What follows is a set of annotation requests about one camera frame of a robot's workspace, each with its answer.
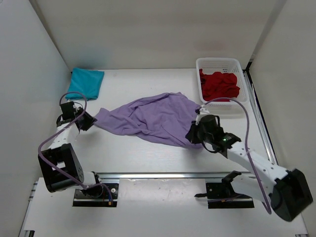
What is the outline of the purple t shirt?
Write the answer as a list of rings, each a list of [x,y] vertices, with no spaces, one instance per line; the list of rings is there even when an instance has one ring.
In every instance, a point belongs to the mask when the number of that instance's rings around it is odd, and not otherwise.
[[[95,126],[115,135],[137,136],[152,143],[200,149],[186,139],[195,120],[197,103],[182,93],[144,97],[112,111],[101,108]]]

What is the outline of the teal t shirt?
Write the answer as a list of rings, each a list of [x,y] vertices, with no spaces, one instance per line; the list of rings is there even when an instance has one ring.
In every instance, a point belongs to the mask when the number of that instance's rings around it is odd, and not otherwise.
[[[73,68],[71,82],[66,95],[67,100],[96,100],[104,78],[103,71]]]

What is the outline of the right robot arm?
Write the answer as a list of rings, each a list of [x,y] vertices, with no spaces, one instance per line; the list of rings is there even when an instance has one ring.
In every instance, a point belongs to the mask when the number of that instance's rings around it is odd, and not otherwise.
[[[313,197],[304,173],[274,165],[249,148],[232,133],[227,133],[214,115],[198,115],[191,122],[186,139],[192,144],[210,144],[210,153],[219,153],[252,173],[251,179],[232,171],[222,179],[222,193],[227,197],[236,194],[259,200],[266,211],[274,212],[282,220],[291,222],[313,203]]]

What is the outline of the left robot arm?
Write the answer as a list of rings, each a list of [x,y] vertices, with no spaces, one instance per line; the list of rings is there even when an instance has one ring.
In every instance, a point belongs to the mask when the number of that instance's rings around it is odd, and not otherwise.
[[[38,155],[46,188],[51,193],[84,184],[85,172],[75,153],[74,142],[81,131],[89,130],[97,121],[76,102],[66,102],[60,107],[57,134],[51,145]]]

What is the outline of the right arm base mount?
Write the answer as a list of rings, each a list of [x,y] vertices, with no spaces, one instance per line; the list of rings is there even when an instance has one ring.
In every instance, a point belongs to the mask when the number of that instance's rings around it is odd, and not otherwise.
[[[232,187],[233,180],[242,175],[239,171],[232,171],[221,181],[206,181],[206,192],[195,194],[195,198],[206,198],[208,209],[243,209],[254,208],[250,196],[236,193]]]

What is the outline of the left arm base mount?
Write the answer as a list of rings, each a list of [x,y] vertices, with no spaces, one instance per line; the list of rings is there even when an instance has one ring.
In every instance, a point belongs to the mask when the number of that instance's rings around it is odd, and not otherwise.
[[[87,191],[75,189],[73,207],[117,207],[119,180],[97,177],[96,182],[103,183],[107,188],[98,186]]]

